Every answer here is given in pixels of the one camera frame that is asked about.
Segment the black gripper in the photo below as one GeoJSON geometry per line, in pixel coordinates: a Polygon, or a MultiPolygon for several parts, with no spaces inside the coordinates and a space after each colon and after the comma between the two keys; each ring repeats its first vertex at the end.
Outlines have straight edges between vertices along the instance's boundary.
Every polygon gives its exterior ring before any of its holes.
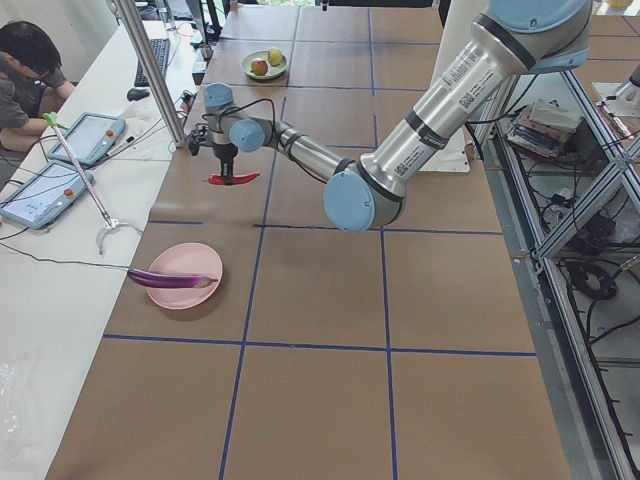
{"type": "Polygon", "coordinates": [[[234,184],[234,160],[238,148],[229,140],[219,139],[218,133],[212,133],[205,124],[197,124],[189,133],[188,149],[192,156],[197,156],[202,148],[211,148],[221,163],[221,178],[224,185],[234,184]]]}

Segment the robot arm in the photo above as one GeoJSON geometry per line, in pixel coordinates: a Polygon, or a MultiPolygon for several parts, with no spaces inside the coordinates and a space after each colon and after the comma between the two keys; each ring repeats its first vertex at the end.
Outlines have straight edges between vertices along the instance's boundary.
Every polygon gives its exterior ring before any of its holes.
{"type": "Polygon", "coordinates": [[[213,181],[234,185],[239,152],[272,148],[324,182],[324,212],[348,232],[395,221],[404,208],[407,183],[506,80],[563,71],[588,54],[592,7],[588,1],[491,1],[470,24],[470,38],[432,81],[381,145],[354,161],[341,157],[276,119],[247,115],[224,83],[205,87],[204,122],[188,137],[191,154],[210,147],[221,162],[213,181]]]}

